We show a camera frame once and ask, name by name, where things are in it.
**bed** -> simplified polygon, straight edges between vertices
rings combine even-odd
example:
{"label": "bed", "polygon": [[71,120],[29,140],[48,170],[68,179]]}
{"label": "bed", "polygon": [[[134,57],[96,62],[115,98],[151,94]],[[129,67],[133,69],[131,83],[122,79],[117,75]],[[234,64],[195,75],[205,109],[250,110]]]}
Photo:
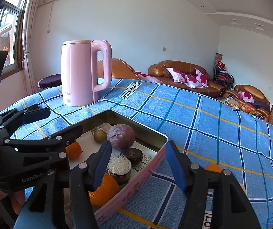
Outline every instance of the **bed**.
{"label": "bed", "polygon": [[[133,82],[141,85],[125,100],[119,96]],[[14,139],[42,139],[89,116],[111,109],[169,137],[192,162],[229,169],[245,189],[261,227],[273,227],[273,126],[201,95],[141,80],[113,79],[99,100],[83,107],[62,101],[61,86],[28,96],[4,111],[35,103],[51,110],[49,118],[19,128]],[[176,187],[168,162],[107,222],[107,228],[176,229],[186,197]],[[212,192],[207,196],[212,210]]]}

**curtain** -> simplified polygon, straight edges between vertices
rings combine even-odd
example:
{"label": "curtain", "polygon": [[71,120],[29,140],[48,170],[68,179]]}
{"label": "curtain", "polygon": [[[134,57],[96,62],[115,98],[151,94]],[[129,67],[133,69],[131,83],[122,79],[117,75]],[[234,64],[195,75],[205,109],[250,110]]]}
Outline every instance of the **curtain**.
{"label": "curtain", "polygon": [[23,18],[22,28],[22,46],[24,51],[24,58],[22,61],[23,68],[23,80],[24,89],[26,95],[32,95],[36,92],[35,78],[29,54],[30,43],[31,43],[31,30],[34,22],[36,9],[38,7],[39,0],[27,0],[26,8]]}

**pink floral cushion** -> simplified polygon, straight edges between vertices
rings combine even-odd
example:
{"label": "pink floral cushion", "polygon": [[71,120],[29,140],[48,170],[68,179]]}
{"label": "pink floral cushion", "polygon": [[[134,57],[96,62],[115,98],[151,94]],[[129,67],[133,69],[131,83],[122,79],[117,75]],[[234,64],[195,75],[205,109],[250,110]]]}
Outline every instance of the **pink floral cushion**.
{"label": "pink floral cushion", "polygon": [[208,86],[208,78],[201,71],[196,69],[196,79],[199,83],[201,83],[204,87]]}
{"label": "pink floral cushion", "polygon": [[163,83],[159,79],[157,79],[157,78],[155,78],[153,76],[141,73],[139,71],[136,71],[136,74],[140,78],[140,80],[144,80],[144,81],[151,82],[151,83],[157,83],[157,84],[162,84]]}
{"label": "pink floral cushion", "polygon": [[170,74],[172,75],[172,78],[174,79],[174,82],[176,83],[183,83],[187,86],[187,80],[185,79],[185,76],[184,74],[177,70],[177,69],[174,69],[174,68],[166,68]]}
{"label": "pink floral cushion", "polygon": [[238,92],[238,97],[245,102],[254,102],[254,98],[249,92]]}
{"label": "pink floral cushion", "polygon": [[199,83],[192,75],[185,75],[185,78],[187,80],[187,87],[193,89],[203,88],[201,83]]}

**kettle handle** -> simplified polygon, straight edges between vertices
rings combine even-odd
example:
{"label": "kettle handle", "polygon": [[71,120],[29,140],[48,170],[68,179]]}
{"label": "kettle handle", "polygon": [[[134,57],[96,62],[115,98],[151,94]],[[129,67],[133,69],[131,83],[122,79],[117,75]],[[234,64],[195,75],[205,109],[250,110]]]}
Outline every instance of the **kettle handle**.
{"label": "kettle handle", "polygon": [[98,92],[100,90],[106,89],[110,86],[112,80],[112,73],[111,73],[111,58],[112,58],[112,49],[111,45],[108,41],[102,40],[94,40],[91,44],[91,59],[92,65],[97,65],[97,53],[101,51],[103,53],[103,83],[95,85],[97,83],[97,73],[92,72],[92,82],[94,87],[94,92]]}

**round pastry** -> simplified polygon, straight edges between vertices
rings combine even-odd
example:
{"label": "round pastry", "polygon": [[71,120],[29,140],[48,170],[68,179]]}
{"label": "round pastry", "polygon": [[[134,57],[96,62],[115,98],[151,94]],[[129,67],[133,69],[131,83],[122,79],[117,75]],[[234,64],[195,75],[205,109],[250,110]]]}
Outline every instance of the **round pastry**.
{"label": "round pastry", "polygon": [[108,163],[107,170],[119,185],[125,184],[131,177],[131,162],[122,156],[113,157]]}
{"label": "round pastry", "polygon": [[127,148],[121,151],[120,156],[126,157],[131,162],[132,166],[138,165],[143,159],[143,152],[136,148]]}

